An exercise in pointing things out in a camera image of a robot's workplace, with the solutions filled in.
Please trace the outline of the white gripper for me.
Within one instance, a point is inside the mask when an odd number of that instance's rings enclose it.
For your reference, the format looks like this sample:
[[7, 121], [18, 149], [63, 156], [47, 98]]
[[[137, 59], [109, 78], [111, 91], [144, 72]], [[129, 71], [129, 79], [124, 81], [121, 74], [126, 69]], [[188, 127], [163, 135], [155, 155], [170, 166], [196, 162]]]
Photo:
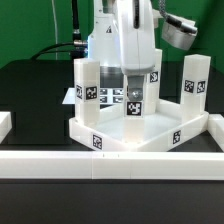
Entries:
[[155, 38], [150, 0], [116, 0], [121, 69], [130, 101], [143, 99], [144, 75], [155, 66]]

